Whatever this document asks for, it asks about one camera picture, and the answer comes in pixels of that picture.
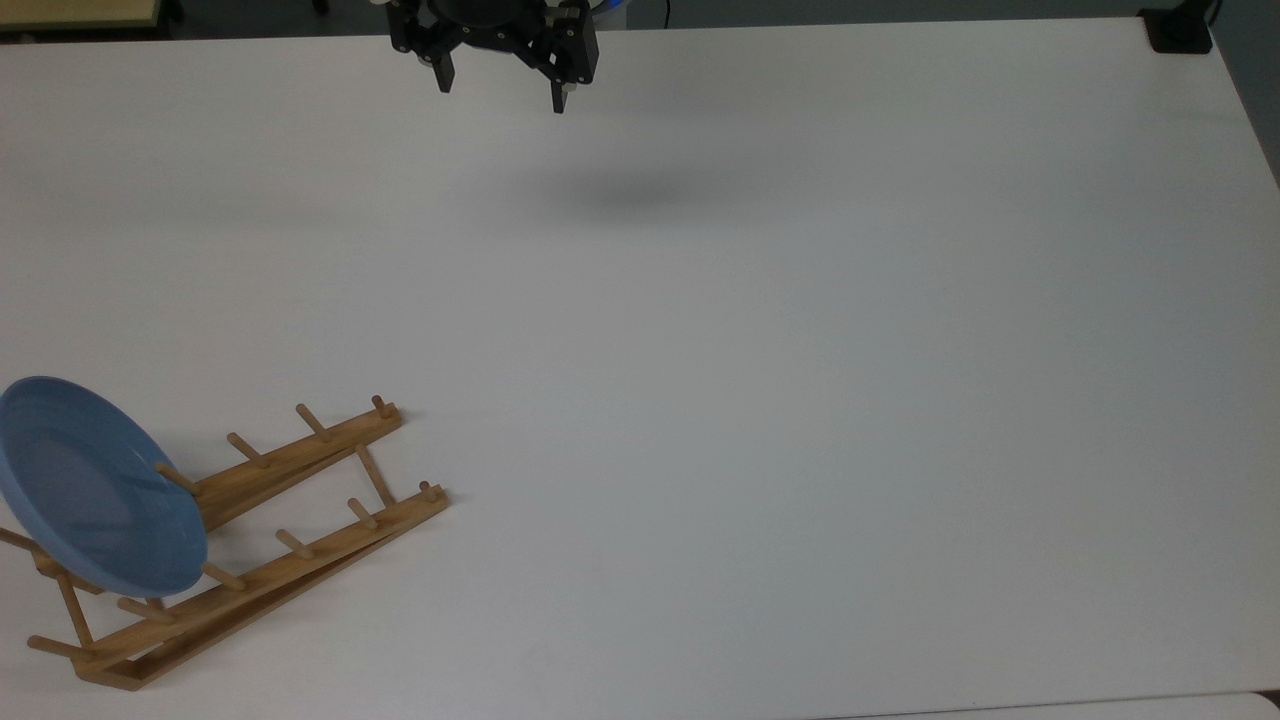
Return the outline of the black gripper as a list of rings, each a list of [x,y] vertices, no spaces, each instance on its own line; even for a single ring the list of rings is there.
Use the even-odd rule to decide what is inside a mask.
[[[544,76],[553,113],[562,114],[570,91],[590,85],[599,46],[589,1],[429,1],[435,22],[422,26],[421,5],[389,5],[388,35],[398,53],[412,53],[434,73],[443,94],[452,90],[452,51],[461,44],[516,55]]]

